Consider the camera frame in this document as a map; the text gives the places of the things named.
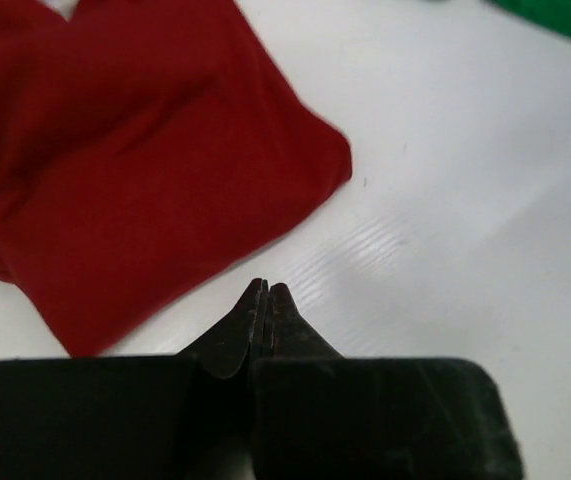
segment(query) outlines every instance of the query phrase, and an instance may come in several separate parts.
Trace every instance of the green fabric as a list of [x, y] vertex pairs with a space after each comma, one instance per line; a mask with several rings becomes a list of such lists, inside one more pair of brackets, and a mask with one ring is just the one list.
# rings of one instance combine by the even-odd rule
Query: green fabric
[[571, 37], [571, 0], [490, 0], [532, 22]]

